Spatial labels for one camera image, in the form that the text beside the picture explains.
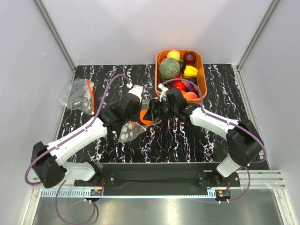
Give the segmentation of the orange bell pepper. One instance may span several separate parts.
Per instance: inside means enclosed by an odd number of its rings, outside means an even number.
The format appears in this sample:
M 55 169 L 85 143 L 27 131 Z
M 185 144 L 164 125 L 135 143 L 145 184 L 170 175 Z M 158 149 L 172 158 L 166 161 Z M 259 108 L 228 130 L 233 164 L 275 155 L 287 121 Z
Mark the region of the orange bell pepper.
M 154 121 L 152 121 L 152 120 L 145 120 L 144 119 L 144 116 L 146 115 L 146 113 L 147 113 L 147 109 L 142 109 L 141 110 L 141 112 L 140 112 L 140 122 L 141 123 L 143 123 L 143 124 L 145 124 L 145 125 L 152 125 L 153 123 L 154 123 Z

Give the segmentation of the polka dot zip bag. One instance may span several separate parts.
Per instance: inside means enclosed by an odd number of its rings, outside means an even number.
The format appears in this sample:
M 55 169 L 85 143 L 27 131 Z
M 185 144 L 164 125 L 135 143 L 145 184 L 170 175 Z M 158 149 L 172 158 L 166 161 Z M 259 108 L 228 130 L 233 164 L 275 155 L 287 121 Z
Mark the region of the polka dot zip bag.
M 142 109 L 147 109 L 147 113 L 150 112 L 150 101 L 149 100 L 143 100 L 142 98 Z M 146 115 L 144 116 L 145 120 L 150 120 L 150 118 L 148 118 L 148 114 L 146 113 Z M 161 120 L 154 120 L 154 123 L 152 125 L 140 125 L 137 123 L 137 121 L 127 121 L 125 122 L 125 124 L 122 124 L 121 128 L 120 128 L 120 135 L 119 135 L 119 139 L 118 142 L 120 143 L 126 143 L 126 142 L 130 142 L 132 140 L 134 140 L 135 138 L 137 138 L 140 134 L 146 132 L 147 128 L 153 125 L 157 125 L 161 122 Z

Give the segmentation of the green netted melon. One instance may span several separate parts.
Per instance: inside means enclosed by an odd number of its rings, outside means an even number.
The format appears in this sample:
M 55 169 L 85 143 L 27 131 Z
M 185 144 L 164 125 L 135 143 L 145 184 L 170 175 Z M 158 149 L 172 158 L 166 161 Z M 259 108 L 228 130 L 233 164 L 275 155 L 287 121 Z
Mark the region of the green netted melon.
M 180 73 L 180 63 L 174 58 L 165 58 L 159 66 L 159 72 L 165 79 L 173 79 Z

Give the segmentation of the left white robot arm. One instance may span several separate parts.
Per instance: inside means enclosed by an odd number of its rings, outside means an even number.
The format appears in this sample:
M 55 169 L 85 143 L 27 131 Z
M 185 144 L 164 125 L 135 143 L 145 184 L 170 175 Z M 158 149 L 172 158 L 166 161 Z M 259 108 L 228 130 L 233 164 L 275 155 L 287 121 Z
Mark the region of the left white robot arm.
M 52 188 L 63 180 L 82 180 L 92 186 L 97 185 L 101 174 L 92 163 L 70 163 L 68 159 L 110 132 L 121 135 L 127 122 L 139 120 L 141 106 L 142 95 L 128 93 L 65 137 L 47 145 L 36 143 L 32 150 L 31 166 L 40 179 L 39 183 L 45 188 Z

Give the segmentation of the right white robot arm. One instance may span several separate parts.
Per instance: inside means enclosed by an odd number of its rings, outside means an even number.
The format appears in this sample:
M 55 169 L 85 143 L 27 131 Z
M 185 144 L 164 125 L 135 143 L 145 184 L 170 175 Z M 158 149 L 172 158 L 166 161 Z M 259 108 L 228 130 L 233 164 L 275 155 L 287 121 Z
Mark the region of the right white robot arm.
M 213 173 L 214 183 L 223 186 L 233 172 L 255 163 L 256 156 L 266 151 L 253 123 L 222 117 L 204 109 L 202 104 L 188 103 L 177 88 L 166 90 L 160 98 L 150 100 L 146 120 L 167 120 L 180 117 L 225 139 L 228 155 Z

